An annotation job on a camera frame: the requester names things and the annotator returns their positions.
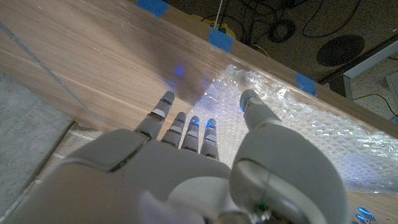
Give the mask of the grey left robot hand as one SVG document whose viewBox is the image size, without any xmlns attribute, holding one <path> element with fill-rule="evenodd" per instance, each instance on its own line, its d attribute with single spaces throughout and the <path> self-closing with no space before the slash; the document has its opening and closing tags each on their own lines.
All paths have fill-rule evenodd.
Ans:
<svg viewBox="0 0 398 224">
<path fill-rule="evenodd" d="M 356 208 L 358 214 L 354 216 L 359 224 L 378 224 L 374 215 L 363 207 Z"/>
</svg>

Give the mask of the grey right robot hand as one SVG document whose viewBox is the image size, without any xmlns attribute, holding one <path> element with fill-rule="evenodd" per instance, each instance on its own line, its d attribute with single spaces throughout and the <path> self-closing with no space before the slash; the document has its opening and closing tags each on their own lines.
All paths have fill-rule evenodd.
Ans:
<svg viewBox="0 0 398 224">
<path fill-rule="evenodd" d="M 104 134 L 62 159 L 5 223 L 349 223 L 331 161 L 283 125 L 252 90 L 248 127 L 232 166 L 218 158 L 216 122 L 177 115 L 168 91 L 135 130 Z"/>
</svg>

